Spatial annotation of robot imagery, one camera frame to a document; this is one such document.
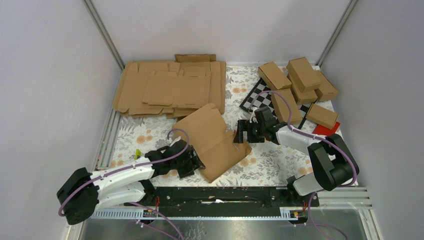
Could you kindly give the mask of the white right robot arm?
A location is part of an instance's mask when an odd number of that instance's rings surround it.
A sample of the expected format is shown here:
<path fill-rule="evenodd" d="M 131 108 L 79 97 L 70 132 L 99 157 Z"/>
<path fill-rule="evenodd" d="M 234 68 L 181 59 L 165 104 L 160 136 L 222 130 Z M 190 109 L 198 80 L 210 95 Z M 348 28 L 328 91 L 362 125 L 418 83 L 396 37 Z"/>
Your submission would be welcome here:
<path fill-rule="evenodd" d="M 360 172 L 343 138 L 338 134 L 324 136 L 301 131 L 286 122 L 280 122 L 269 107 L 252 112 L 249 119 L 237 121 L 233 142 L 241 144 L 272 142 L 290 147 L 309 156 L 312 173 L 287 181 L 287 201 L 301 205 L 307 195 L 318 191 L 332 191 L 352 185 Z"/>

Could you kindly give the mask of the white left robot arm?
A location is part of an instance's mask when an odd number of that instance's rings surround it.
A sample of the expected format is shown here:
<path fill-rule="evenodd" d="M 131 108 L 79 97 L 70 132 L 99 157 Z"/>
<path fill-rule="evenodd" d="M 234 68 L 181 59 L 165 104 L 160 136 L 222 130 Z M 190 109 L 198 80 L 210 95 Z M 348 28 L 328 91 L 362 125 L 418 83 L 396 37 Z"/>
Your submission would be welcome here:
<path fill-rule="evenodd" d="M 205 169 L 193 146 L 177 139 L 171 145 L 151 150 L 133 162 L 106 170 L 73 172 L 58 190 L 58 214 L 76 225 L 98 210 L 130 202 L 148 206 L 157 201 L 152 178 L 177 171 L 180 178 Z"/>

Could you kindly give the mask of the folded cardboard box on chessboard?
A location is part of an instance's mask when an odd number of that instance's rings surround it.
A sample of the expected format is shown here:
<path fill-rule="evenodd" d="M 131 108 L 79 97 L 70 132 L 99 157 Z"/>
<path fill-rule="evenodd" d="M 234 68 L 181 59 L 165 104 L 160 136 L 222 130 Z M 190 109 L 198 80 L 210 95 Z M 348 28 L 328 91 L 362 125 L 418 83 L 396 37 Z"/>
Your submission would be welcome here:
<path fill-rule="evenodd" d="M 280 95 L 283 96 L 283 98 L 290 106 L 290 124 L 293 126 L 298 126 L 301 123 L 303 117 L 290 89 L 277 90 L 271 95 L 271 102 L 273 104 L 274 112 L 277 116 L 277 119 L 279 120 L 279 122 L 284 123 L 287 123 L 287 121 L 289 120 L 289 108 L 286 105 L 286 102 L 280 97 Z"/>

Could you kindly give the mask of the folded cardboard box lower stack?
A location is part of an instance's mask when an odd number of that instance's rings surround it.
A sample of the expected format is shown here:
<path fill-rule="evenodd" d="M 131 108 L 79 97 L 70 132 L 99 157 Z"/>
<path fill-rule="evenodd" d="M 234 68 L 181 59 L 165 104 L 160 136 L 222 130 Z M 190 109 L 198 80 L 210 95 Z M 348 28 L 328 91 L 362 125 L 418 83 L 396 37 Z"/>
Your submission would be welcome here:
<path fill-rule="evenodd" d="M 318 96 L 314 90 L 301 92 L 294 80 L 292 80 L 290 74 L 288 74 L 287 77 L 291 82 L 290 90 L 297 105 L 305 105 L 317 101 Z"/>

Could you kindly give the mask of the folded cardboard box stack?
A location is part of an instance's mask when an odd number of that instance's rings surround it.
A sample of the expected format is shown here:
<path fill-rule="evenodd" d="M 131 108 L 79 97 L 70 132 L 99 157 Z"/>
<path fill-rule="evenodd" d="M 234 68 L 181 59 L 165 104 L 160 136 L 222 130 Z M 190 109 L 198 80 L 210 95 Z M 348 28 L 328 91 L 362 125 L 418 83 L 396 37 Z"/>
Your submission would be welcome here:
<path fill-rule="evenodd" d="M 301 92 L 318 89 L 322 81 L 306 57 L 292 59 L 286 66 L 290 79 Z"/>
<path fill-rule="evenodd" d="M 318 96 L 314 90 L 301 92 L 294 80 L 292 80 L 290 74 L 288 74 L 287 77 L 291 82 L 290 90 L 297 105 L 305 105 L 317 101 Z"/>

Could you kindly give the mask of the folded cardboard box top stack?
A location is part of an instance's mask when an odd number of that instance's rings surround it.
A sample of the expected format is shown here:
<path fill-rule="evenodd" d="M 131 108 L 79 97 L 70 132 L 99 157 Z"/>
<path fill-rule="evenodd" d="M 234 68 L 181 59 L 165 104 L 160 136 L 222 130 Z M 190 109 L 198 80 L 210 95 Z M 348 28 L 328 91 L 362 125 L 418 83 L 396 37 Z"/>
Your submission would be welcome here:
<path fill-rule="evenodd" d="M 301 92 L 318 89 L 322 81 L 306 57 L 292 59 L 286 66 L 290 79 Z"/>

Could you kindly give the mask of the black and white chessboard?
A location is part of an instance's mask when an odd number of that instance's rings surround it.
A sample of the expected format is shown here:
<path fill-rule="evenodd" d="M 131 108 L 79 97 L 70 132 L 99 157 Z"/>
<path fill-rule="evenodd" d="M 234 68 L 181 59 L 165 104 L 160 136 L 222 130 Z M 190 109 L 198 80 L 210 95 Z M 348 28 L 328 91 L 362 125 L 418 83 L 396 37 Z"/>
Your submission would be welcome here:
<path fill-rule="evenodd" d="M 261 94 L 255 101 L 254 98 L 262 91 L 270 91 L 271 89 L 266 85 L 265 81 L 260 78 L 259 81 L 254 85 L 253 89 L 248 93 L 247 97 L 241 102 L 239 107 L 244 110 L 245 112 L 251 112 L 252 110 L 249 108 L 251 103 L 253 102 L 253 107 L 255 108 L 262 108 L 262 107 L 268 107 L 272 114 L 277 117 L 274 106 L 272 104 L 272 98 L 270 93 L 263 93 Z M 301 122 L 300 123 L 292 123 L 291 124 L 298 128 L 302 129 L 306 122 L 306 113 L 308 112 L 309 108 L 311 106 L 311 103 L 301 104 L 298 105 L 300 116 L 301 116 Z"/>

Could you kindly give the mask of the floral patterned table mat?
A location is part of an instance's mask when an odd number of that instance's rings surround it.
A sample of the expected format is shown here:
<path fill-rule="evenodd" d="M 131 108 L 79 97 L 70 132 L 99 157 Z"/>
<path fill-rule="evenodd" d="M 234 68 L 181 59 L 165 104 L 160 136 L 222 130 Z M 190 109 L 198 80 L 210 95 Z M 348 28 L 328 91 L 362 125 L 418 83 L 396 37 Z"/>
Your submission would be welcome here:
<path fill-rule="evenodd" d="M 258 82 L 255 66 L 228 66 L 226 68 L 225 112 L 223 119 L 228 130 L 236 129 L 239 119 L 249 115 L 240 104 Z M 165 115 L 120 118 L 117 133 L 113 134 L 112 151 L 98 161 L 97 168 L 113 168 L 130 163 L 136 150 L 146 153 L 166 146 L 167 133 L 176 123 Z M 194 175 L 180 179 L 172 170 L 152 180 L 156 187 L 257 187 L 282 186 L 291 176 L 301 177 L 313 171 L 311 161 L 302 152 L 272 142 L 251 145 L 252 151 L 238 164 L 230 168 L 212 183 L 196 171 Z"/>

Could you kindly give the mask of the yellow green small object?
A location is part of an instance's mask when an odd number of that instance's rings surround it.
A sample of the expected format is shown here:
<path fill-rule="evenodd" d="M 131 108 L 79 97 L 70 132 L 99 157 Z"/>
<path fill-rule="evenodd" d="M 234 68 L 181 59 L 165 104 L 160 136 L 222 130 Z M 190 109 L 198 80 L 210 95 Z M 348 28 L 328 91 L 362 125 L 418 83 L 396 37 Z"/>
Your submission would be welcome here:
<path fill-rule="evenodd" d="M 134 154 L 134 159 L 138 160 L 141 157 L 142 153 L 139 149 L 136 149 L 135 154 Z"/>

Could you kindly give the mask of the stack of flat cardboard blanks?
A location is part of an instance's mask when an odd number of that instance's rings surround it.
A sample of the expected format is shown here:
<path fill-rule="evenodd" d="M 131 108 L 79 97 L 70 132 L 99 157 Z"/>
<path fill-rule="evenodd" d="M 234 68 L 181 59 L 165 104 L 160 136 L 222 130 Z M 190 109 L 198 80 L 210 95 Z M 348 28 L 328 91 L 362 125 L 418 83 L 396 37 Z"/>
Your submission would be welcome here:
<path fill-rule="evenodd" d="M 212 104 L 225 111 L 227 64 L 214 54 L 176 54 L 174 60 L 130 60 L 112 108 L 122 116 L 179 118 Z"/>

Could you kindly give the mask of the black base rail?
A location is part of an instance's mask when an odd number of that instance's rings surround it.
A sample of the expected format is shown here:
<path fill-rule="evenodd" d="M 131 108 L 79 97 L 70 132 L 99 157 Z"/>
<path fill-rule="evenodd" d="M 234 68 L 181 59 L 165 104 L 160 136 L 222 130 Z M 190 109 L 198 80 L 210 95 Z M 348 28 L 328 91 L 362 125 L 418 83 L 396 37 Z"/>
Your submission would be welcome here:
<path fill-rule="evenodd" d="M 286 187 L 156 187 L 138 202 L 140 205 L 159 210 L 162 207 L 187 208 L 197 206 L 281 207 L 293 212 L 320 205 L 317 196 L 296 198 Z"/>

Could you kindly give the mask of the right aluminium corner post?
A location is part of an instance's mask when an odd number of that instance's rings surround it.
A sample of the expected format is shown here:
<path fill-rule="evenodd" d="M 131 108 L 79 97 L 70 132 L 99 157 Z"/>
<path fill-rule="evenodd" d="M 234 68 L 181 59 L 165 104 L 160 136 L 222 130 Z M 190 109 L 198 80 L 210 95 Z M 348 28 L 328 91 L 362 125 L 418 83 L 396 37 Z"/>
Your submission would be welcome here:
<path fill-rule="evenodd" d="M 342 32 L 345 24 L 347 23 L 350 15 L 352 14 L 352 12 L 354 11 L 356 5 L 358 4 L 359 0 L 350 0 L 348 2 L 347 7 L 345 8 L 340 20 L 338 21 L 333 33 L 331 34 L 323 52 L 321 53 L 320 57 L 318 58 L 318 60 L 315 62 L 315 64 L 317 66 L 322 66 L 325 59 L 327 58 L 327 56 L 329 55 L 332 47 L 334 46 L 336 40 L 338 39 L 340 33 Z"/>

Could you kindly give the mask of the aluminium corner post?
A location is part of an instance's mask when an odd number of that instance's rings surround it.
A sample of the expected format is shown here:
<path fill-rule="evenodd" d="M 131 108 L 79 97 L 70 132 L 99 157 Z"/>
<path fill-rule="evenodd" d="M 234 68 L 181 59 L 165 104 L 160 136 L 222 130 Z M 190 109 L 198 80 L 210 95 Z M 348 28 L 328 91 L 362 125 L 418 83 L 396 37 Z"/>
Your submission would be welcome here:
<path fill-rule="evenodd" d="M 86 7 L 90 17 L 93 20 L 94 25 L 96 26 L 97 30 L 99 31 L 106 47 L 110 51 L 113 59 L 115 60 L 118 67 L 123 71 L 125 68 L 125 63 L 122 59 L 122 57 L 119 54 L 119 51 L 114 44 L 114 41 L 112 40 L 112 37 L 110 36 L 106 25 L 104 24 L 94 2 L 92 0 L 82 0 L 82 3 Z"/>
<path fill-rule="evenodd" d="M 359 0 L 350 0 L 348 2 L 347 7 L 345 8 L 340 20 L 338 21 L 333 33 L 331 34 L 323 52 L 321 53 L 320 57 L 318 58 L 318 60 L 315 62 L 315 64 L 317 66 L 322 66 L 325 59 L 327 58 L 327 56 L 329 55 L 332 47 L 334 46 L 336 40 L 338 39 L 340 33 L 342 32 L 345 24 L 347 23 L 350 15 L 352 14 L 352 12 L 354 11 L 356 5 L 358 4 Z"/>

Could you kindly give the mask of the left aluminium corner post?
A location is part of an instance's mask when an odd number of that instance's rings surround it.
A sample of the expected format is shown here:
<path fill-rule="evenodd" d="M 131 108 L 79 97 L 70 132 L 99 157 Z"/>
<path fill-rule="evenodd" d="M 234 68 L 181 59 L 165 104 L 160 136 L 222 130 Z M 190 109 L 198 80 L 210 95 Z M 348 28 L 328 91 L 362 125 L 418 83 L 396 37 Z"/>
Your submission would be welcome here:
<path fill-rule="evenodd" d="M 106 25 L 104 24 L 94 2 L 92 0 L 82 0 L 82 3 L 86 7 L 90 17 L 93 20 L 94 25 L 96 26 L 97 30 L 99 31 L 106 47 L 110 51 L 113 59 L 115 60 L 118 67 L 123 71 L 125 68 L 125 63 L 122 59 L 122 57 L 119 54 L 119 51 L 114 44 L 114 41 L 112 40 L 112 37 L 110 36 Z"/>

